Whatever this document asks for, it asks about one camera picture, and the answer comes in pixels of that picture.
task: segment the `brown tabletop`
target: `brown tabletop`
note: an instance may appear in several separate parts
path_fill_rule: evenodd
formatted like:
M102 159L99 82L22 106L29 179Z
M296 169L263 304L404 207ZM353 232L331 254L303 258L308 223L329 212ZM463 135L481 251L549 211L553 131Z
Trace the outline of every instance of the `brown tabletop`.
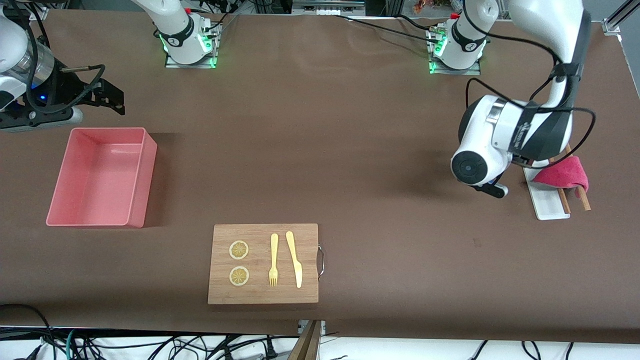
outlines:
M579 152L594 210L572 199L571 219L551 222L536 220L519 168L503 200L455 181L468 78L429 74L420 40L242 16L217 69L177 70L144 13L53 11L45 25L60 60L104 63L125 92L126 116L84 106L82 126L145 127L156 169L145 228L50 228L70 128L0 133L0 302L57 326L291 333L320 318L341 336L640 341L640 101L599 24L577 101L599 115ZM551 66L524 44L485 54L482 78L517 99ZM587 123L577 115L574 145ZM319 224L318 304L207 305L213 225L253 223Z

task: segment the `citrus slice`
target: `citrus slice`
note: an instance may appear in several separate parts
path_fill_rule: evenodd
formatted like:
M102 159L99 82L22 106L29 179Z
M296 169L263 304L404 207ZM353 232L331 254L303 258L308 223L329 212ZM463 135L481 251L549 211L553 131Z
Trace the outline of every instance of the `citrus slice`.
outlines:
M244 241L234 241L229 247L229 255L236 260L244 259L247 254L249 254L249 245Z
M236 266L229 273L229 281L233 285L242 286L249 281L249 270L247 270L244 266Z

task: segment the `wooden cutting board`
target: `wooden cutting board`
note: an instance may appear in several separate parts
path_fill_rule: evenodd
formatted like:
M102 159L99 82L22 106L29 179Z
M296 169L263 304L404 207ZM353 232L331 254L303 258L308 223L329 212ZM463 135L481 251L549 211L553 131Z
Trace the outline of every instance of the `wooden cutting board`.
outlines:
M296 255L302 264L302 286L296 287L291 252L285 233L292 231ZM269 285L271 234L279 237L278 285ZM237 240L247 243L243 259L234 259L229 247ZM318 302L318 225L317 224L238 224L216 225L211 247L209 304L309 304ZM249 271L249 280L235 286L229 273L237 266Z

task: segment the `pink bin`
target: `pink bin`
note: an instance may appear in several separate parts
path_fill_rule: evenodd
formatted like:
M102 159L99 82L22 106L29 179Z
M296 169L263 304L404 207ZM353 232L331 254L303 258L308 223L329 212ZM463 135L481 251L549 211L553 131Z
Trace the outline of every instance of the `pink bin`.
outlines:
M142 227L156 150L142 127L71 130L47 225Z

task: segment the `pink towel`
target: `pink towel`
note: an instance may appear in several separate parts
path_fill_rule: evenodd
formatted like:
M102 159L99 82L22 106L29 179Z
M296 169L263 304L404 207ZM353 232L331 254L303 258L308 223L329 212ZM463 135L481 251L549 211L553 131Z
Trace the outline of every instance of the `pink towel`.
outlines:
M582 185L585 192L589 190L589 179L577 156L571 156L557 165L540 170L533 181L562 189L572 189ZM580 197L578 190L575 191L575 196Z

